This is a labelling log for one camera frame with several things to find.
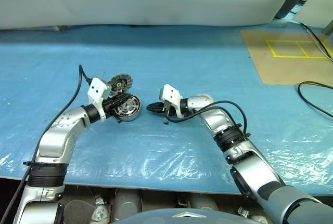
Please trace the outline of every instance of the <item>blue table surface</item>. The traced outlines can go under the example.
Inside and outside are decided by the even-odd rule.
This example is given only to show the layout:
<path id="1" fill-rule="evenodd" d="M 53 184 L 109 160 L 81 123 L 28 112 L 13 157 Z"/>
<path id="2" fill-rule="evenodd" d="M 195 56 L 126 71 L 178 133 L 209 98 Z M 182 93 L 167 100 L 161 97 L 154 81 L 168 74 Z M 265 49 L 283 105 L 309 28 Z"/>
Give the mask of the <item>blue table surface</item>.
<path id="1" fill-rule="evenodd" d="M 251 140 L 286 183 L 333 193 L 333 122 L 305 104 L 293 85 L 265 85 L 240 30 L 300 31 L 288 18 L 252 27 L 91 25 L 64 32 L 0 31 L 0 177 L 21 178 L 37 140 L 88 76 L 133 78 L 143 110 L 132 122 L 97 122 L 79 139 L 66 183 L 238 193 L 229 165 L 199 118 L 163 124 L 145 110 L 166 83 L 184 97 L 233 100 Z M 87 84 L 72 107 L 87 104 Z M 328 89 L 304 94 L 333 111 Z M 238 122 L 237 110 L 228 107 Z"/>

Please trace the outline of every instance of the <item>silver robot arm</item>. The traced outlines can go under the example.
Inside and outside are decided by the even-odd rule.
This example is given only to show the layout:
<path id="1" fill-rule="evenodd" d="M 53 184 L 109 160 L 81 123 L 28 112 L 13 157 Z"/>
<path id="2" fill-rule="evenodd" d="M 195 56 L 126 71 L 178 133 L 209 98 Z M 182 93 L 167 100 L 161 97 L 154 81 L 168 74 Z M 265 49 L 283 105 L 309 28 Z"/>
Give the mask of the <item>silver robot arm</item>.
<path id="1" fill-rule="evenodd" d="M 160 93 L 164 101 L 163 112 L 178 118 L 194 114 L 213 103 L 209 95 L 183 98 L 166 84 Z M 221 109 L 200 114 L 208 131 L 230 164 L 230 173 L 241 194 L 257 201 L 274 224 L 333 223 L 333 208 L 292 186 L 284 184 L 278 173 Z"/>
<path id="2" fill-rule="evenodd" d="M 138 100 L 123 91 L 113 91 L 112 97 L 109 97 L 111 90 L 110 83 L 93 78 L 88 90 L 89 104 L 65 111 L 43 135 L 35 161 L 25 163 L 32 167 L 14 219 L 15 224 L 62 223 L 64 206 L 56 201 L 61 199 L 65 189 L 63 182 L 79 135 L 91 123 L 98 120 L 103 122 L 110 116 L 115 116 L 118 122 L 125 120 L 120 118 L 122 115 L 118 115 L 119 111 L 123 107 L 128 110 L 130 98 Z M 137 105 L 135 113 L 139 112 L 139 107 Z"/>

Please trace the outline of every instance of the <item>yellow tape rectangle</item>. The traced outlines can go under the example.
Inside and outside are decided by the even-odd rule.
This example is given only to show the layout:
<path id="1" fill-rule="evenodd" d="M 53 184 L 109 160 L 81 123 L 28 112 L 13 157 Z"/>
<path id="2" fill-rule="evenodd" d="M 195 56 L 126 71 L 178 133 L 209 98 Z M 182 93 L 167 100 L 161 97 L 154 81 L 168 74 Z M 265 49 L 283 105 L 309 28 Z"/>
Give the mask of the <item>yellow tape rectangle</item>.
<path id="1" fill-rule="evenodd" d="M 300 56 L 300 55 L 278 55 L 276 53 L 276 51 L 274 50 L 273 46 L 271 45 L 271 42 L 285 42 L 285 43 L 295 43 L 299 49 L 304 53 L 304 56 Z M 266 40 L 266 43 L 268 45 L 268 47 L 270 48 L 272 54 L 273 54 L 273 57 L 274 58 L 302 58 L 302 59 L 327 59 L 327 57 L 325 56 L 311 56 L 309 55 L 305 50 L 304 48 L 299 44 L 299 43 L 314 43 L 316 44 L 317 42 L 315 41 L 300 41 L 300 40 L 293 40 L 293 39 L 267 39 Z M 327 49 L 327 51 L 333 55 L 333 52 L 327 48 L 327 46 L 325 46 L 325 48 Z"/>

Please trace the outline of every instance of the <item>grinder disc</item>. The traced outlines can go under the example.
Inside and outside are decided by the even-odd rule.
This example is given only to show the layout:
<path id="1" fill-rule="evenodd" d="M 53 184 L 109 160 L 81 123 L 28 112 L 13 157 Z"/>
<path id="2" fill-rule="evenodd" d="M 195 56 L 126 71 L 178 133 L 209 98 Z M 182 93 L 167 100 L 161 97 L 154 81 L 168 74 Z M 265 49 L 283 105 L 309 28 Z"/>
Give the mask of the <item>grinder disc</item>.
<path id="1" fill-rule="evenodd" d="M 128 74 L 118 74 L 114 76 L 109 82 L 111 86 L 111 96 L 117 95 L 118 93 L 124 93 L 131 88 L 133 80 Z"/>
<path id="2" fill-rule="evenodd" d="M 139 116 L 141 103 L 138 97 L 131 95 L 130 98 L 114 110 L 122 121 L 131 121 Z"/>

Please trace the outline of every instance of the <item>black wire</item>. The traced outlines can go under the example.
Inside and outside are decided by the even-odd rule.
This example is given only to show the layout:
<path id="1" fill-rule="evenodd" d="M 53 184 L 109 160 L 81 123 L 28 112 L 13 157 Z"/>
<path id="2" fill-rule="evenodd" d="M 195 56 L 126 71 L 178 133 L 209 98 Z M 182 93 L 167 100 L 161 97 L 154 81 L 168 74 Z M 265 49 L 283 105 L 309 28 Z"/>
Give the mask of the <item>black wire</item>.
<path id="1" fill-rule="evenodd" d="M 232 104 L 233 106 L 235 106 L 241 113 L 242 117 L 243 117 L 243 122 L 244 122 L 244 129 L 243 129 L 243 133 L 246 134 L 246 130 L 247 130 L 247 126 L 248 126 L 248 120 L 246 118 L 246 115 L 245 115 L 245 112 L 243 111 L 243 109 L 238 105 L 236 104 L 235 102 L 232 102 L 232 101 L 229 101 L 229 100 L 220 100 L 220 101 L 216 101 L 216 102 L 213 102 L 201 109 L 205 109 L 205 108 L 208 108 L 209 106 L 213 106 L 215 104 L 219 104 L 219 103 L 229 103 L 229 104 Z"/>
<path id="2" fill-rule="evenodd" d="M 189 119 L 191 119 L 191 118 L 193 118 L 197 115 L 200 115 L 203 112 L 210 111 L 210 110 L 223 110 L 223 111 L 225 111 L 225 113 L 228 115 L 228 117 L 230 117 L 230 120 L 233 122 L 233 124 L 236 125 L 236 122 L 235 122 L 234 118 L 231 116 L 231 114 L 225 108 L 219 107 L 219 106 L 213 106 L 213 107 L 209 107 L 209 108 L 205 108 L 205 109 L 202 108 L 199 111 L 193 113 L 192 115 L 187 116 L 187 117 L 182 118 L 182 119 L 172 119 L 167 115 L 166 112 L 164 113 L 164 116 L 165 116 L 166 119 L 168 119 L 172 123 L 180 123 L 180 122 L 189 120 Z"/>
<path id="3" fill-rule="evenodd" d="M 325 113 L 326 115 L 330 116 L 330 117 L 333 117 L 333 114 L 330 114 L 329 112 L 323 110 L 322 108 L 316 106 L 315 104 L 311 103 L 310 101 L 308 101 L 302 94 L 301 92 L 301 86 L 302 85 L 316 85 L 316 86 L 321 86 L 321 87 L 326 87 L 326 88 L 329 88 L 329 89 L 333 89 L 332 86 L 329 86 L 329 85 L 325 85 L 325 84 L 322 84 L 322 83 L 319 83 L 319 82 L 315 82 L 315 81 L 304 81 L 302 83 L 300 83 L 298 85 L 298 95 L 300 95 L 300 97 L 309 105 L 311 105 L 312 107 L 316 108 L 317 110 Z"/>
<path id="4" fill-rule="evenodd" d="M 194 116 L 197 116 L 203 112 L 206 112 L 206 111 L 209 111 L 209 110 L 214 110 L 214 109 L 220 109 L 220 110 L 223 110 L 227 115 L 228 117 L 230 118 L 230 120 L 233 122 L 233 124 L 236 126 L 236 122 L 235 120 L 233 119 L 233 117 L 231 116 L 231 114 L 223 107 L 211 107 L 215 104 L 219 104 L 219 103 L 230 103 L 232 105 L 234 105 L 241 113 L 242 117 L 243 117 L 243 121 L 244 121 L 244 129 L 243 129 L 243 133 L 246 134 L 246 130 L 247 130 L 247 118 L 246 118 L 246 115 L 245 115 L 245 112 L 243 111 L 243 109 L 236 103 L 232 102 L 232 101 L 228 101 L 228 100 L 220 100 L 220 101 L 216 101 L 216 102 L 213 102 L 203 108 L 201 108 L 199 111 L 195 112 L 194 114 L 188 116 L 188 117 L 185 117 L 185 118 L 182 118 L 182 119 L 179 119 L 179 120 L 173 120 L 171 118 L 169 118 L 169 116 L 167 116 L 167 113 L 165 112 L 164 116 L 166 119 L 168 119 L 170 122 L 173 122 L 173 123 L 180 123 L 180 122 L 183 122 L 183 121 L 186 121 L 186 120 L 189 120 L 190 118 L 194 117 Z"/>
<path id="5" fill-rule="evenodd" d="M 73 97 L 69 100 L 69 102 L 59 111 L 59 113 L 51 120 L 51 122 L 46 126 L 46 128 L 44 129 L 43 133 L 41 134 L 41 137 L 39 138 L 38 140 L 38 143 L 36 145 L 36 148 L 35 148 L 35 151 L 32 155 L 32 158 L 31 158 L 31 161 L 34 162 L 35 159 L 36 159 L 36 156 L 37 156 L 37 151 L 38 151 L 38 148 L 39 148 L 39 145 L 40 145 L 40 142 L 42 140 L 42 137 L 43 135 L 48 131 L 48 129 L 53 125 L 53 123 L 55 122 L 55 120 L 61 115 L 63 114 L 63 112 L 68 108 L 68 106 L 75 100 L 75 98 L 77 97 L 77 95 L 79 94 L 79 91 L 80 91 L 80 88 L 81 88 L 81 83 L 82 83 L 82 75 L 85 77 L 86 80 L 89 80 L 89 78 L 85 75 L 84 71 L 83 71 L 83 68 L 81 65 L 79 65 L 79 81 L 78 81 L 78 86 L 76 87 L 76 91 L 73 95 Z M 25 171 L 23 177 L 22 177 L 22 180 L 17 188 L 17 190 L 15 191 L 14 193 L 14 196 L 11 198 L 7 208 L 6 208 L 6 211 L 4 213 L 4 215 L 2 216 L 2 219 L 0 221 L 0 224 L 4 224 L 5 223 L 5 220 L 12 208 L 12 206 L 14 205 L 18 195 L 20 194 L 20 191 L 25 183 L 25 180 L 27 179 L 29 173 L 30 173 L 30 170 L 31 170 L 31 167 L 32 165 L 30 164 L 27 168 L 27 171 Z"/>
<path id="6" fill-rule="evenodd" d="M 303 28 L 305 28 L 305 29 L 308 29 L 310 32 L 311 32 L 311 34 L 315 37 L 315 39 L 318 41 L 318 43 L 322 46 L 322 48 L 324 49 L 324 51 L 325 51 L 325 53 L 327 54 L 327 56 L 329 56 L 330 58 L 332 58 L 331 57 L 331 55 L 329 54 L 329 52 L 328 52 L 328 50 L 326 49 L 326 47 L 324 46 L 324 44 L 323 44 L 323 42 L 318 38 L 318 36 L 311 30 L 311 28 L 309 28 L 307 25 L 305 25 L 305 24 L 303 24 L 303 23 L 300 23 L 301 24 L 301 26 L 303 27 Z"/>

